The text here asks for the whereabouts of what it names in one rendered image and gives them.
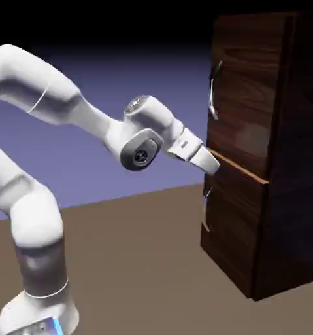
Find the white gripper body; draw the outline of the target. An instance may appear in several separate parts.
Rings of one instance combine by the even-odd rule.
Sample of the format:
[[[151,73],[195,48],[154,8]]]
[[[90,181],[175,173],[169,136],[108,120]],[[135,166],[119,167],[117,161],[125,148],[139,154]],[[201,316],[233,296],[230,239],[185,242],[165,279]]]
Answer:
[[[199,147],[198,151],[190,160],[190,163],[208,175],[215,174],[220,167],[219,161],[217,161],[217,159],[204,145]]]

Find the large dark wood door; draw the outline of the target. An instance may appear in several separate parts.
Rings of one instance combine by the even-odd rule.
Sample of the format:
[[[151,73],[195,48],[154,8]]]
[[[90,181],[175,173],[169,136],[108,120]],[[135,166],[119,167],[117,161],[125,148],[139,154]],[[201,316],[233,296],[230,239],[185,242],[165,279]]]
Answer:
[[[212,64],[215,115],[208,146],[267,178],[285,16],[221,16],[214,24]]]

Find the small dark wood door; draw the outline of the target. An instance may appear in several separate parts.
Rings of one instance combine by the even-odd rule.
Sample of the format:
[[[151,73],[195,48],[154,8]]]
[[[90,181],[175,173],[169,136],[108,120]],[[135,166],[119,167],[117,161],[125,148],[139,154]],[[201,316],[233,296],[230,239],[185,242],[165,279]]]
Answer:
[[[255,256],[263,199],[269,183],[219,157],[220,168],[205,176],[208,197],[201,246],[248,298],[253,296]]]

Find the dark wood cabinet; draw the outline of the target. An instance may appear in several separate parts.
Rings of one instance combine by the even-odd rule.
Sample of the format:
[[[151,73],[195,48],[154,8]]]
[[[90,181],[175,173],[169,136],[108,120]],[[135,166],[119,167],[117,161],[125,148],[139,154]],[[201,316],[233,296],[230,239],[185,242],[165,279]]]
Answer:
[[[313,12],[253,14],[286,18],[267,178],[259,177],[269,185],[255,256],[257,301],[313,281]],[[218,160],[224,157],[208,146],[208,128],[206,143]]]

